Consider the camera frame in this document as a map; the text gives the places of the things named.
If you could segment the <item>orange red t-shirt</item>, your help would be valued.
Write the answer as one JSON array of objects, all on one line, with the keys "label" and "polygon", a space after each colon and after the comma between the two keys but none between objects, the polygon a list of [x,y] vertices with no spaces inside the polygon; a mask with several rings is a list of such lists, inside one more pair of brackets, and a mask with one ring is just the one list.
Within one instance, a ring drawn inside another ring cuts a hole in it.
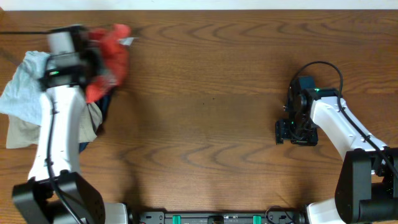
[{"label": "orange red t-shirt", "polygon": [[129,51],[128,47],[134,40],[131,28],[125,24],[114,24],[110,30],[104,28],[92,29],[89,38],[95,43],[104,60],[105,71],[86,87],[87,103],[100,100],[113,88],[120,86],[128,74]]}]

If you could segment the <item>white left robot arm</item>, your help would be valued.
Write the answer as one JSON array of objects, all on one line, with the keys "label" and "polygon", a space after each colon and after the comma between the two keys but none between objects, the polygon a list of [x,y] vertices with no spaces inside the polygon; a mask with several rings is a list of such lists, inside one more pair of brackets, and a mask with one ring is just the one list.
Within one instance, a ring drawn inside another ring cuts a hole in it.
[{"label": "white left robot arm", "polygon": [[47,37],[51,54],[39,78],[39,145],[27,182],[13,187],[14,205],[27,223],[130,223],[124,203],[104,202],[81,176],[79,160],[86,88],[99,81],[108,90],[116,77],[86,27],[52,29]]}]

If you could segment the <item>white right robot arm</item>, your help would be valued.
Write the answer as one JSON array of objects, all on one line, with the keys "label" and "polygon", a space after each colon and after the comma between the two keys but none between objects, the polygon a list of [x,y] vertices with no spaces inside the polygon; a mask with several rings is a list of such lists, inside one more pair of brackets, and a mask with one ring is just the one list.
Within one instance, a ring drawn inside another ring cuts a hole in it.
[{"label": "white right robot arm", "polygon": [[321,129],[343,161],[334,197],[308,204],[301,223],[397,219],[397,149],[374,137],[336,89],[290,87],[285,110],[275,124],[277,144],[316,146]]}]

